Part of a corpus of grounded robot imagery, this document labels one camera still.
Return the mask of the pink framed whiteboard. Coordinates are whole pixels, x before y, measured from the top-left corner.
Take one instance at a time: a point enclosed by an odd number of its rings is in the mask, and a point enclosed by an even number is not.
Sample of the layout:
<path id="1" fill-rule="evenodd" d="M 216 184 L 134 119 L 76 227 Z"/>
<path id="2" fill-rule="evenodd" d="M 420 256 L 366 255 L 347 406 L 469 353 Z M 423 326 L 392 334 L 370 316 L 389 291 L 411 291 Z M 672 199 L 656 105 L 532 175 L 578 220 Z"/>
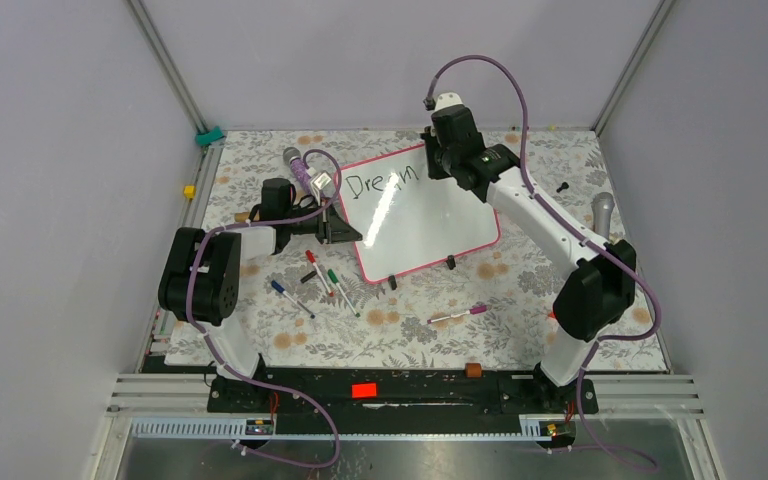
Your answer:
<path id="1" fill-rule="evenodd" d="M 341 169 L 340 203 L 362 278 L 386 282 L 496 244 L 498 215 L 451 179 L 432 180 L 422 144 Z"/>

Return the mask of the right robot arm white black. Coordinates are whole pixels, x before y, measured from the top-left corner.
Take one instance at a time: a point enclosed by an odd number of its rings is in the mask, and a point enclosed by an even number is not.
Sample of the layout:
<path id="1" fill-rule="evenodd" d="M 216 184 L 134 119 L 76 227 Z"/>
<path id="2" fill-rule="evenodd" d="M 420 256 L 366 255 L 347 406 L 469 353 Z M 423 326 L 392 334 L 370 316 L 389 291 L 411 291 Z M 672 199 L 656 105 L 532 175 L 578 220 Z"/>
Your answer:
<path id="1" fill-rule="evenodd" d="M 636 267 L 634 248 L 610 243 L 525 181 L 520 158 L 504 145 L 486 145 L 463 104 L 437 107 L 421 137 L 430 178 L 452 178 L 507 216 L 559 273 L 563 285 L 552 305 L 559 331 L 538 363 L 533 396 L 543 410 L 561 410 L 573 398 L 571 383 L 597 336 L 635 301 L 629 274 Z"/>

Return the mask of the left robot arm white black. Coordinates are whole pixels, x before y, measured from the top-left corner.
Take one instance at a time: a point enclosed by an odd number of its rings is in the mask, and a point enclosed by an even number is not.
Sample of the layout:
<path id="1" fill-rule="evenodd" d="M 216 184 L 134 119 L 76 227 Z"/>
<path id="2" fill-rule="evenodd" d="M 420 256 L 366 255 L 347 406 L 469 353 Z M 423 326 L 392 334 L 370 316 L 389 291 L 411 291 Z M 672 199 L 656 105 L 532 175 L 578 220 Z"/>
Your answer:
<path id="1" fill-rule="evenodd" d="M 277 255 L 295 236 L 312 235 L 321 244 L 353 243 L 363 235 L 342 219 L 331 199 L 320 204 L 296 201 L 287 179 L 263 182 L 261 202 L 240 224 L 214 233 L 181 227 L 158 287 L 161 309 L 194 327 L 211 352 L 217 373 L 230 380 L 232 398 L 248 411 L 269 401 L 270 385 L 256 375 L 262 355 L 239 322 L 231 319 L 239 298 L 245 259 Z"/>

